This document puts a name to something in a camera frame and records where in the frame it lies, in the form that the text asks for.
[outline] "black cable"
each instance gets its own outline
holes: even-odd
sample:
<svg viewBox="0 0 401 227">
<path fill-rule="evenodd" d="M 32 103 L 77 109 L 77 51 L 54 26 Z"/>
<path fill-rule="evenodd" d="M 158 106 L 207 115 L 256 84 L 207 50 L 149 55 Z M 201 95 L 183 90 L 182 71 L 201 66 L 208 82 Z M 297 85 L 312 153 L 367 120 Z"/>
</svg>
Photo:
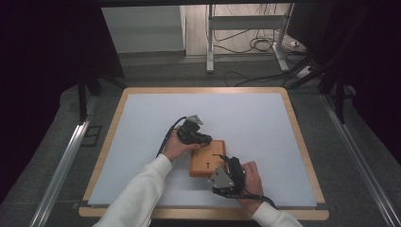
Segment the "black cable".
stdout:
<svg viewBox="0 0 401 227">
<path fill-rule="evenodd" d="M 226 8 L 230 11 L 230 8 L 228 7 L 229 5 L 226 6 Z M 233 15 L 233 13 L 230 11 L 230 14 Z"/>
<path fill-rule="evenodd" d="M 225 50 L 227 50 L 227 51 L 230 51 L 230 52 L 236 53 L 236 54 L 243 54 L 243 53 L 247 53 L 247 52 L 250 52 L 251 50 L 253 50 L 253 48 L 251 48 L 251 49 L 244 50 L 244 51 L 235 51 L 235 50 L 229 49 L 229 48 L 224 47 L 224 46 L 221 46 L 221 45 L 215 45 L 215 44 L 214 44 L 213 46 L 214 46 L 214 47 L 221 48 L 221 49 L 225 49 Z"/>
<path fill-rule="evenodd" d="M 249 192 L 247 189 L 244 188 L 244 190 L 249 193 L 252 196 L 256 196 L 256 197 L 260 197 L 260 201 L 266 201 L 268 202 L 272 207 L 274 207 L 274 209 L 277 209 L 277 207 L 274 204 L 274 201 L 272 201 L 269 197 L 267 196 L 260 196 L 260 195 L 255 195 L 254 193 Z"/>
<path fill-rule="evenodd" d="M 165 136 L 165 139 L 164 139 L 163 142 L 162 142 L 162 145 L 161 145 L 160 148 L 159 148 L 159 152 L 157 152 L 156 158 L 159 156 L 159 154 L 163 153 L 163 150 L 165 149 L 167 140 L 168 140 L 168 138 L 170 138 L 171 133 L 173 132 L 173 130 L 175 129 L 175 127 L 177 126 L 177 124 L 178 124 L 180 121 L 184 120 L 184 119 L 186 119 L 186 116 L 183 116 L 183 117 L 181 117 L 180 119 L 178 119 L 178 120 L 176 121 L 176 123 L 174 123 L 174 125 L 172 125 L 172 126 L 170 127 L 170 129 L 169 129 L 168 132 L 166 133 L 166 136 Z"/>
<path fill-rule="evenodd" d="M 257 45 L 258 45 L 258 44 L 261 44 L 261 43 L 266 43 L 266 44 L 269 44 L 270 46 L 269 46 L 269 48 L 267 48 L 267 49 L 259 49 L 259 48 L 257 47 Z M 259 50 L 259 51 L 261 51 L 261 52 L 266 52 L 266 51 L 268 51 L 268 50 L 270 50 L 270 49 L 272 48 L 272 44 L 271 44 L 271 42 L 270 42 L 268 39 L 265 39 L 265 38 L 257 38 L 257 37 L 251 39 L 251 41 L 250 41 L 250 46 L 251 46 L 253 49 L 257 49 L 257 50 Z"/>
<path fill-rule="evenodd" d="M 265 201 L 265 202 L 268 202 L 271 207 L 273 207 L 274 209 L 277 209 L 276 205 L 274 204 L 274 201 L 272 201 L 269 197 L 266 197 L 266 196 L 259 196 L 259 195 L 255 195 L 255 194 L 251 194 L 251 193 L 250 193 L 250 195 L 227 194 L 223 191 L 220 191 L 219 189 L 217 189 L 215 187 L 212 189 L 212 191 L 213 191 L 213 193 L 215 193 L 221 197 L 227 198 L 227 199 Z"/>
<path fill-rule="evenodd" d="M 229 36 L 229 37 L 226 37 L 226 38 L 224 38 L 224 39 L 219 40 L 218 38 L 216 38 L 216 31 L 213 30 L 213 36 L 215 37 L 215 40 L 216 40 L 217 42 L 221 42 L 221 41 L 225 41 L 225 40 L 234 38 L 235 36 L 240 35 L 240 34 L 243 34 L 243 33 L 247 32 L 247 31 L 250 31 L 250 29 L 243 30 L 243 31 L 241 31 L 241 32 L 238 32 L 238 33 L 232 35 L 232 36 Z"/>
<path fill-rule="evenodd" d="M 294 76 L 292 74 L 294 72 L 296 72 L 297 70 L 299 70 L 300 67 L 305 66 L 309 61 L 310 61 L 310 56 L 307 55 L 304 59 L 302 59 L 301 61 L 297 62 L 294 65 L 294 67 L 291 68 L 291 70 L 289 72 L 286 72 L 286 73 L 283 73 L 283 74 L 272 75 L 272 76 L 263 76 L 263 77 L 259 77 L 259 78 L 255 78 L 255 79 L 250 79 L 250 78 L 247 78 L 247 77 L 245 77 L 244 75 L 242 75 L 240 73 L 237 73 L 237 72 L 234 72 L 234 71 L 228 71 L 228 72 L 226 72 L 224 74 L 223 79 L 224 79 L 224 82 L 225 82 L 226 86 L 228 86 L 228 87 L 229 87 L 229 84 L 228 84 L 227 78 L 226 78 L 228 74 L 237 74 L 237 75 L 239 75 L 239 76 L 241 76 L 241 77 L 243 77 L 245 79 L 244 81 L 241 81 L 241 82 L 235 84 L 234 87 L 237 87 L 237 86 L 239 86 L 241 84 L 244 84 L 244 83 L 247 83 L 247 82 L 250 82 L 250 81 L 257 82 L 257 83 L 265 83 L 265 82 L 268 82 L 268 81 L 271 81 L 271 80 L 275 80 L 275 79 L 284 79 L 283 83 L 281 85 L 282 87 L 284 87 L 286 81 Z"/>
</svg>

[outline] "white sleeve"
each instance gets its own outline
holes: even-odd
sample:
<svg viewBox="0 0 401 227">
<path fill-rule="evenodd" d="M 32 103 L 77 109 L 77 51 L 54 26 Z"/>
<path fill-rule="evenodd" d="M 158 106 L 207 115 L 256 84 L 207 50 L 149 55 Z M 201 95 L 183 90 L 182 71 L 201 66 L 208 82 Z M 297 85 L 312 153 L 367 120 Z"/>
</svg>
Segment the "white sleeve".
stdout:
<svg viewBox="0 0 401 227">
<path fill-rule="evenodd" d="M 302 227 L 295 217 L 274 209 L 266 202 L 263 202 L 254 212 L 253 219 L 262 227 Z"/>
<path fill-rule="evenodd" d="M 95 227 L 148 226 L 151 212 L 165 189 L 170 161 L 160 154 L 133 177 Z"/>
</svg>

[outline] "human hand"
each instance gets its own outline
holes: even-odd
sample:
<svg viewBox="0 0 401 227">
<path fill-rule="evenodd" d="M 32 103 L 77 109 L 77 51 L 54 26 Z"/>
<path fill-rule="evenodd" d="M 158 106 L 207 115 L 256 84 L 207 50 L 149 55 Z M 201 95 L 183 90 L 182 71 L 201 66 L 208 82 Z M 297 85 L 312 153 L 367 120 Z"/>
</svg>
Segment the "human hand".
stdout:
<svg viewBox="0 0 401 227">
<path fill-rule="evenodd" d="M 199 144 L 183 144 L 177 136 L 177 129 L 174 129 L 167 140 L 163 154 L 172 163 L 174 160 L 184 155 L 186 151 L 200 147 L 201 145 Z"/>
<path fill-rule="evenodd" d="M 260 195 L 263 196 L 262 180 L 260 180 L 259 173 L 257 171 L 256 162 L 252 161 L 242 165 L 242 169 L 245 171 L 245 187 L 241 194 L 243 195 Z M 237 200 L 239 204 L 247 211 L 254 214 L 259 208 L 262 201 L 256 200 Z"/>
</svg>

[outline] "wooden block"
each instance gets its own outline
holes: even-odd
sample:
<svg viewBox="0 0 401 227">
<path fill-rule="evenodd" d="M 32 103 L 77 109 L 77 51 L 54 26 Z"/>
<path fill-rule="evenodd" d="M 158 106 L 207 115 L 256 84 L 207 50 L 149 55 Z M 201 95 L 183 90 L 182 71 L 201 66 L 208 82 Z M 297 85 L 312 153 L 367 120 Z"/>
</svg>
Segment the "wooden block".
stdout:
<svg viewBox="0 0 401 227">
<path fill-rule="evenodd" d="M 193 150 L 191 153 L 189 176 L 209 178 L 217 166 L 226 171 L 226 164 L 216 154 L 226 154 L 223 140 L 213 140 L 208 146 Z"/>
</svg>

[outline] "wooden border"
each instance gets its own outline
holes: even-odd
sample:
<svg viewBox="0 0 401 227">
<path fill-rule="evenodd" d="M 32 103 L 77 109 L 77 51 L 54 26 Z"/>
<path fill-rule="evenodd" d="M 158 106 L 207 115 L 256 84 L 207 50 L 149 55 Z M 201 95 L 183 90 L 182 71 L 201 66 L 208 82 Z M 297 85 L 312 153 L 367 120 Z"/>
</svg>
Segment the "wooden border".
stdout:
<svg viewBox="0 0 401 227">
<path fill-rule="evenodd" d="M 285 103 L 288 118 L 291 123 L 292 129 L 298 143 L 301 157 L 304 160 L 306 172 L 312 185 L 312 189 L 316 198 L 317 204 L 325 206 L 325 200 L 321 187 L 316 177 L 315 170 L 312 162 L 310 161 L 309 154 L 306 149 L 304 138 L 292 109 L 288 93 L 281 87 L 241 87 L 241 88 L 226 88 L 226 87 L 169 87 L 169 88 L 127 88 L 118 103 L 115 111 L 112 124 L 107 133 L 102 150 L 96 162 L 94 172 L 88 187 L 83 196 L 83 201 L 88 201 L 91 197 L 97 179 L 103 168 L 107 154 L 113 141 L 113 137 L 123 113 L 125 103 L 130 94 L 247 94 L 247 93 L 279 93 L 281 94 Z M 83 217 L 101 217 L 106 208 L 97 207 L 80 207 L 79 214 Z M 292 214 L 297 219 L 308 220 L 326 220 L 329 217 L 327 208 L 323 209 L 310 209 L 310 210 L 283 210 Z M 217 220 L 247 220 L 252 219 L 252 216 L 242 208 L 214 208 L 214 207 L 155 207 L 151 218 L 179 218 L 179 219 L 217 219 Z"/>
</svg>

